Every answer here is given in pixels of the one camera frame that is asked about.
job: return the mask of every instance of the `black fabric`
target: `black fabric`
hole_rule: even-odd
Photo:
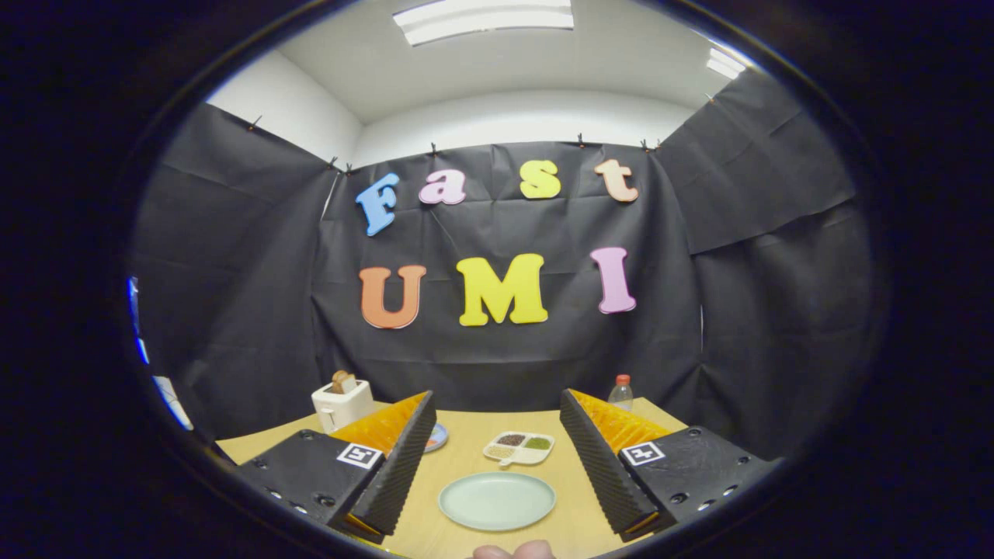
[[[649,153],[476,146],[334,182],[323,161],[247,127],[198,109],[152,179],[136,241],[153,371],[219,438],[311,413],[309,394],[338,369],[369,380],[378,400],[432,390],[439,409],[478,412],[555,409],[567,387],[604,398],[625,373],[636,396],[774,458],[859,380],[872,255],[856,184],[763,75],[743,73]],[[632,203],[593,171],[611,158],[631,168]],[[558,166],[554,198],[521,192],[519,169],[536,159]],[[418,199],[440,169],[465,173],[464,201]],[[369,237],[356,196],[392,172],[395,221]],[[631,311],[597,307],[589,253],[605,247],[628,253]],[[545,259],[549,319],[462,326],[456,264],[481,257],[502,278],[525,253]],[[391,270],[385,307],[398,309],[406,265],[427,269],[417,318],[370,325],[359,271]]]
[[[874,270],[859,169],[769,76],[746,71],[658,150],[704,316],[701,365],[661,399],[765,458],[860,379]]]
[[[854,202],[695,256],[704,354],[684,421],[774,458],[829,420],[861,380],[871,258]]]
[[[630,204],[611,198],[593,167],[616,158],[631,168]],[[534,159],[556,163],[563,190],[529,200],[519,169]],[[466,174],[466,199],[424,205],[425,177],[453,168]],[[389,172],[395,222],[367,237],[356,196]],[[603,314],[598,268],[589,253],[622,247],[631,312]],[[502,278],[515,256],[542,255],[546,322],[506,318],[484,326],[459,323],[463,276],[456,264],[485,258]],[[385,267],[386,308],[402,304],[397,269],[422,265],[420,310],[411,325],[378,329],[361,313],[359,271]],[[555,409],[562,390],[606,398],[619,373],[630,374],[639,396],[659,400],[697,365],[700,305],[678,206],[666,174],[642,149],[568,143],[478,146],[418,155],[355,171],[339,182],[321,223],[313,296],[322,373],[344,368],[370,380],[378,399],[435,391],[443,410]]]
[[[150,178],[134,238],[141,327],[195,428],[220,439],[313,412],[309,300],[335,171],[203,104]]]
[[[691,254],[768,233],[856,193],[831,141],[789,92],[747,70],[659,149]]]

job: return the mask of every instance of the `small plate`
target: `small plate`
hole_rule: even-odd
[[[545,518],[556,492],[537,477],[509,471],[475,473],[453,481],[438,494],[438,508],[467,528],[516,530]]]
[[[424,445],[424,451],[426,453],[436,451],[440,449],[446,441],[448,441],[448,430],[443,427],[441,423],[436,423],[434,428],[431,429],[431,435],[428,436],[427,444]]]

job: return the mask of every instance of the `white wall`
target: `white wall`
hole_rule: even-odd
[[[583,141],[654,146],[695,112],[615,93],[532,91],[443,101],[367,125],[355,167],[431,151],[518,141]]]
[[[231,77],[207,102],[325,161],[345,168],[363,125],[341,102],[278,51]]]

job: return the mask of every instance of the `white ceiling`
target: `white ceiling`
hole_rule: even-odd
[[[634,0],[573,0],[575,29],[475,33],[411,47],[393,14],[426,0],[363,0],[279,47],[370,123],[484,93],[624,93],[696,109],[729,80],[711,44]]]

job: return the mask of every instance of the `finger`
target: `finger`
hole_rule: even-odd
[[[521,544],[514,550],[512,559],[556,559],[553,556],[553,548],[544,539],[532,540]]]
[[[514,557],[496,545],[481,545],[473,550],[473,559],[514,559]]]

